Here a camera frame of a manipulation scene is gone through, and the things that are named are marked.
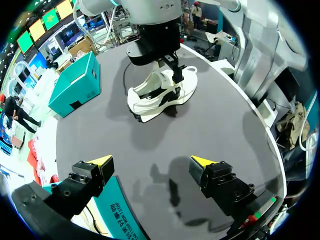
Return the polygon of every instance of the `green light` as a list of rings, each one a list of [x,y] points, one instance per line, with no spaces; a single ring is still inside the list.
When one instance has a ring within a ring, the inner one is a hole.
[[[54,25],[59,23],[59,19],[55,8],[48,11],[47,14],[44,15],[42,18],[47,30],[51,29]]]
[[[72,2],[73,2],[73,5],[75,5],[76,0],[72,0]],[[78,9],[79,9],[79,6],[77,6],[76,9],[78,10]]]
[[[257,211],[257,212],[254,214],[254,216],[256,217],[256,219],[259,219],[259,218],[261,217],[261,213]]]
[[[23,54],[25,54],[26,51],[33,45],[28,31],[25,31],[24,34],[22,34],[21,37],[18,38],[17,42]]]

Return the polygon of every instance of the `cardboard box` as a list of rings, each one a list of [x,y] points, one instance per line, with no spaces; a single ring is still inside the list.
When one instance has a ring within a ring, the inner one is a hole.
[[[100,65],[91,51],[61,73],[48,106],[64,118],[100,92]]]
[[[69,67],[71,65],[71,61],[70,60],[66,60],[61,66],[59,66],[56,70],[56,72],[58,74],[61,74],[67,67]]]
[[[94,53],[95,56],[97,56],[98,54],[95,44],[91,41],[91,39],[88,36],[79,41],[74,47],[70,48],[69,53],[71,53],[72,57],[76,57],[78,51],[80,50],[85,54],[91,51]]]

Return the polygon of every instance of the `display screen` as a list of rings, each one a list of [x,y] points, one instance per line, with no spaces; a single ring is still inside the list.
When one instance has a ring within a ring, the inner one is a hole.
[[[30,33],[34,41],[37,41],[43,34],[46,33],[44,26],[42,25],[41,19],[36,21],[30,28]]]
[[[59,23],[59,19],[58,19],[57,13],[56,13],[56,9],[52,9],[52,10],[48,11],[48,13],[46,15],[44,15],[42,18],[43,18],[44,25],[45,25],[47,30],[49,30],[54,25]]]
[[[61,20],[72,14],[73,9],[69,0],[65,0],[56,6]]]
[[[23,54],[25,54],[26,51],[33,45],[28,31],[25,31],[21,37],[18,38],[17,42]]]

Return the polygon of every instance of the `black cable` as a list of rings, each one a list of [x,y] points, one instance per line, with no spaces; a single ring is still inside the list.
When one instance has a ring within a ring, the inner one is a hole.
[[[234,43],[232,47],[232,60],[235,60],[235,55],[234,55],[235,46],[236,46],[236,43]]]
[[[268,97],[266,97],[266,99],[270,100],[271,102],[273,102],[273,103],[275,104],[273,111],[276,110],[277,105],[278,105],[279,107],[282,107],[282,108],[285,108],[285,109],[291,109],[291,107],[282,106],[282,105],[276,103],[275,101],[273,101],[272,99],[270,99],[270,98],[268,98]]]
[[[92,212],[90,211],[90,209],[88,208],[88,206],[85,206],[86,207],[86,209],[89,211],[89,213],[90,213],[90,215],[91,215],[91,217],[92,217],[92,219],[93,219],[93,227],[94,227],[94,229],[96,230],[96,232],[98,233],[98,234],[108,234],[108,233],[105,233],[105,232],[100,232],[99,231],[99,229],[98,229],[98,227],[97,227],[97,224],[96,224],[96,220],[95,220],[95,218],[94,218],[94,215],[92,214]]]
[[[126,96],[128,96],[128,90],[127,90],[127,87],[126,87],[126,71],[127,69],[129,68],[129,66],[132,64],[132,61],[128,64],[128,66],[126,66],[125,70],[123,71],[123,88],[124,88],[124,94]]]

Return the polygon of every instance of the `monitor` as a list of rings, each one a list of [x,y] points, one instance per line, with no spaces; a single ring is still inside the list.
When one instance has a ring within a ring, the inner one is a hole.
[[[19,74],[19,78],[21,80],[21,82],[25,82],[25,80],[29,77],[30,75],[30,71],[28,70],[28,68],[25,68],[20,74]]]
[[[25,54],[27,50],[33,45],[28,31],[25,31],[17,40],[21,52]]]
[[[51,29],[54,25],[59,23],[59,19],[56,13],[56,9],[53,8],[48,11],[43,17],[43,22],[47,30]]]
[[[73,13],[73,8],[69,0],[65,0],[56,6],[61,20]]]
[[[41,19],[32,24],[29,30],[34,41],[37,41],[43,34],[46,33],[46,30],[42,25]]]

